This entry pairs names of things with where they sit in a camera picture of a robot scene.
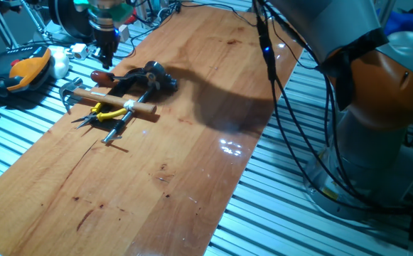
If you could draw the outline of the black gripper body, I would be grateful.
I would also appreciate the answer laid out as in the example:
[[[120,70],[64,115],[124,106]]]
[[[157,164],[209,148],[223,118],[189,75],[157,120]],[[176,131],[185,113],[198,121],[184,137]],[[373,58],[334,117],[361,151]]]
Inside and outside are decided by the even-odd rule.
[[[119,31],[115,28],[108,31],[103,30],[94,30],[94,37],[97,43],[97,47],[103,53],[115,53],[117,51],[120,34]]]

